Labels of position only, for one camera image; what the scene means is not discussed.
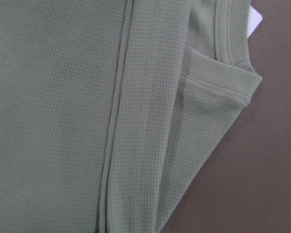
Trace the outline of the olive green long-sleeve shirt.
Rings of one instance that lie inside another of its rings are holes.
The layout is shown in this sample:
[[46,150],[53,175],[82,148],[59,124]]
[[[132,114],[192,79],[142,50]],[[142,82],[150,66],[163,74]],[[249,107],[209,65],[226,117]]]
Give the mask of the olive green long-sleeve shirt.
[[250,103],[248,0],[0,0],[0,233],[158,233]]

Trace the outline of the white paper clothing tag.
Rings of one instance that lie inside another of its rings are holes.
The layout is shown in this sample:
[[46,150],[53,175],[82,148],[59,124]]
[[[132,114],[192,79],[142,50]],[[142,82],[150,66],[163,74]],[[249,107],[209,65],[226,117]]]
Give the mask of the white paper clothing tag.
[[252,35],[252,33],[256,30],[259,24],[262,22],[262,15],[259,13],[254,7],[249,6],[248,11],[248,22],[247,22],[247,39]]

